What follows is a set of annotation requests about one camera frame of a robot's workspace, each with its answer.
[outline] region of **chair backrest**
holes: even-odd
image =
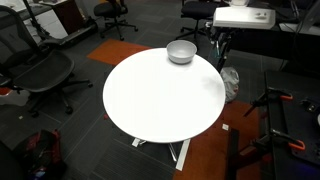
[[[15,68],[40,49],[16,11],[0,6],[0,22],[0,74],[14,77],[22,72]]]

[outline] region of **chair armrest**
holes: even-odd
[[[0,87],[8,87],[11,81],[12,81],[11,78],[0,76]]]

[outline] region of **table leg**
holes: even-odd
[[[177,154],[176,154],[175,150],[173,149],[172,144],[169,143],[168,146],[169,146],[169,149],[170,149],[170,152],[171,152],[173,161],[174,161],[174,162],[177,162]]]
[[[139,143],[138,143],[138,145],[139,145],[139,146],[142,146],[142,145],[143,145],[144,143],[146,143],[146,142],[147,142],[147,141],[140,140]]]

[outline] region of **black bag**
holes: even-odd
[[[66,164],[61,159],[60,135],[41,130],[13,150],[28,180],[61,179]]]

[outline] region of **bowl rim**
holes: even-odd
[[[167,47],[166,47],[166,49],[167,49],[167,52],[168,52],[168,55],[170,55],[170,56],[172,56],[170,53],[169,53],[169,46],[172,46],[172,44],[174,44],[174,43],[177,43],[177,42],[186,42],[186,43],[188,43],[188,44],[190,44],[191,46],[193,46],[193,55],[191,55],[191,56],[185,56],[185,57],[179,57],[179,58],[188,58],[188,57],[192,57],[192,56],[194,56],[196,53],[197,53],[197,51],[198,51],[198,48],[197,48],[197,46],[194,44],[194,43],[192,43],[192,42],[190,42],[190,41],[187,41],[187,40],[175,40],[175,41],[171,41],[169,44],[167,44]]]

